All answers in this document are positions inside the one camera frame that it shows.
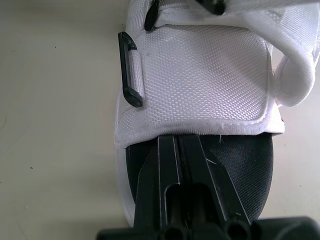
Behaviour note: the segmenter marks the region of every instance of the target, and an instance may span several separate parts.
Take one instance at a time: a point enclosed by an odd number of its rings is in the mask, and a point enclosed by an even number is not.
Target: black plastic clip
[[[159,14],[159,0],[153,0],[151,6],[145,16],[144,30],[151,31],[158,19]]]
[[[196,0],[205,9],[214,15],[222,15],[226,11],[224,0]]]
[[[143,100],[140,94],[132,88],[129,61],[129,51],[137,50],[137,46],[125,31],[118,34],[118,39],[120,49],[123,96],[131,106],[139,108],[143,106]]]

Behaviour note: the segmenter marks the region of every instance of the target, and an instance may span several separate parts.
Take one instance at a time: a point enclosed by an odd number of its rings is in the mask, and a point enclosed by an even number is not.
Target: shoe
[[[157,137],[169,134],[199,135],[227,168],[249,219],[257,219],[272,178],[272,135],[285,131],[278,107],[301,103],[313,87],[318,3],[218,2],[129,3],[119,34],[114,145],[131,226],[139,171]],[[273,47],[284,54],[277,67]]]

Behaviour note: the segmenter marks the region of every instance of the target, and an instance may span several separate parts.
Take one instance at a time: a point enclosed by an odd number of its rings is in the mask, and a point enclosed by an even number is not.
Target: black plastic frame
[[[122,92],[125,100],[133,107],[143,106],[143,100],[140,94],[132,88],[132,76],[130,72],[129,51],[137,50],[133,39],[125,32],[118,34],[121,73],[122,73]]]

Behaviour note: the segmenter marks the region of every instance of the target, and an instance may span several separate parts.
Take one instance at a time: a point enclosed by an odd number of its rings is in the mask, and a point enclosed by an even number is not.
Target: white surface
[[[1,1],[0,239],[88,240],[127,226],[113,150],[125,6]],[[263,217],[320,221],[319,101],[316,81],[305,102],[281,108]]]

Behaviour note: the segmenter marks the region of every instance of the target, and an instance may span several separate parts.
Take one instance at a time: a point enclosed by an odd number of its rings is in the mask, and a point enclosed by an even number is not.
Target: black mesh lining
[[[269,194],[273,172],[273,143],[270,133],[260,135],[202,135],[202,147],[212,152],[225,166],[250,221],[261,214]],[[157,139],[126,149],[128,178],[136,199],[138,176]]]

